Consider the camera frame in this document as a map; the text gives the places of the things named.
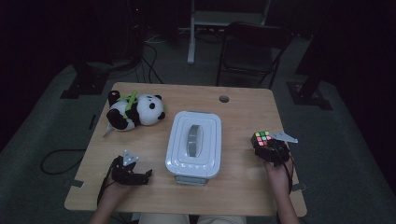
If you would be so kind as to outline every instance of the white plastic container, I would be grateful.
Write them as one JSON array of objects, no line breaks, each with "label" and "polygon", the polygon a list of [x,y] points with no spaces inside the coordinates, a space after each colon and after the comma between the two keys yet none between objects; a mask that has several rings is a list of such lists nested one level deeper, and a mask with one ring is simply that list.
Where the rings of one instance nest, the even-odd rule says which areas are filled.
[{"label": "white plastic container", "polygon": [[221,120],[215,114],[181,111],[175,116],[166,168],[177,183],[204,185],[219,172]]}]

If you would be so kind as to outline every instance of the hand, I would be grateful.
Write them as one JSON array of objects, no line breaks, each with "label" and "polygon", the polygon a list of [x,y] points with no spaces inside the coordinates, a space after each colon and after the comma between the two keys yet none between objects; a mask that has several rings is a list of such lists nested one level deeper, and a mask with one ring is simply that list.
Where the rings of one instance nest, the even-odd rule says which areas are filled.
[{"label": "hand", "polygon": [[265,170],[267,171],[268,180],[270,182],[271,189],[275,196],[289,195],[289,178],[293,177],[293,160],[292,157],[285,162],[290,174],[286,171],[283,165],[274,167],[270,162],[263,161]]},{"label": "hand", "polygon": [[111,175],[108,176],[106,185],[98,208],[91,219],[92,224],[108,223],[111,213],[134,189],[134,186],[122,185],[114,181]]}]

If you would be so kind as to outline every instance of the black chair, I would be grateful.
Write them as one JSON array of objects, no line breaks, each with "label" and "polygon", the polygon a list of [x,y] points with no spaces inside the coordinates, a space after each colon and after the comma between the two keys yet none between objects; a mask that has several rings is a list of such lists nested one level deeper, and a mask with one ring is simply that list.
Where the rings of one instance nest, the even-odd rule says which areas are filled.
[{"label": "black chair", "polygon": [[292,33],[284,28],[236,21],[224,30],[216,86],[221,72],[236,72],[262,77],[273,74],[272,88],[280,57],[290,44]]}]

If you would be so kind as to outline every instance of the panda plush toy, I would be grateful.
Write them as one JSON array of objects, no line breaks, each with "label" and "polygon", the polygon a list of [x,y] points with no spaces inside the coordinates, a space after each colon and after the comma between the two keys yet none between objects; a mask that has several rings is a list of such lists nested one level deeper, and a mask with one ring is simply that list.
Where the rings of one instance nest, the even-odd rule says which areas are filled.
[{"label": "panda plush toy", "polygon": [[111,91],[108,96],[110,109],[106,116],[117,131],[128,131],[139,125],[152,125],[165,118],[161,95],[140,94],[133,91],[130,96],[121,96]]}]

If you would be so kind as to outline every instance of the person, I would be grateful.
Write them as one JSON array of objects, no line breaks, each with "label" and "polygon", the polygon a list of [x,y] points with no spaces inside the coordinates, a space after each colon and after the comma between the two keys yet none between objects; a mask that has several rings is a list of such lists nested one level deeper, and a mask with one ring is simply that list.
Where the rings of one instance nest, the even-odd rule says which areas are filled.
[{"label": "person", "polygon": [[[274,167],[270,162],[263,161],[271,190],[274,194],[277,214],[280,223],[297,224],[299,219],[295,213],[294,207],[290,199],[289,179],[287,171],[279,165]],[[292,159],[285,162],[286,167],[293,175]],[[123,200],[133,191],[132,186],[122,185],[109,176],[107,187],[102,195],[96,211],[94,212],[90,224],[107,224],[110,220],[112,212]],[[155,223],[172,223],[172,224],[189,224],[188,215],[178,214],[146,214],[142,213],[139,224],[155,224]],[[246,224],[246,218],[240,216],[199,216],[198,224]]]}]

